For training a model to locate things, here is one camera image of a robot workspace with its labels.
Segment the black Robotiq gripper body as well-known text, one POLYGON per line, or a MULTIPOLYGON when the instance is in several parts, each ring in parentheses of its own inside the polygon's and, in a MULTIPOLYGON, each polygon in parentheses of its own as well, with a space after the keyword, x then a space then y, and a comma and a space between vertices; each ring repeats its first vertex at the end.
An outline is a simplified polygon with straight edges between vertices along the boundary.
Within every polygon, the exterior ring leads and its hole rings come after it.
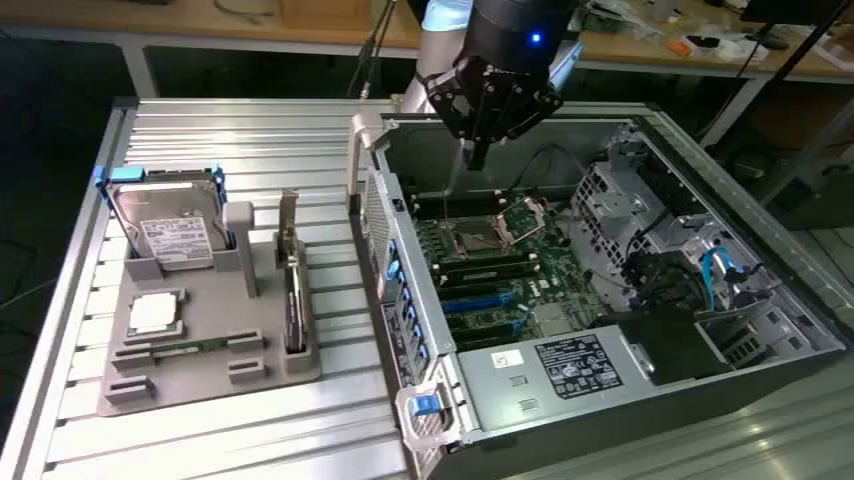
POLYGON ((522 77, 550 80, 550 65, 565 40, 577 1, 477 1, 462 47, 462 56, 477 60, 481 137, 481 97, 497 79, 522 77))

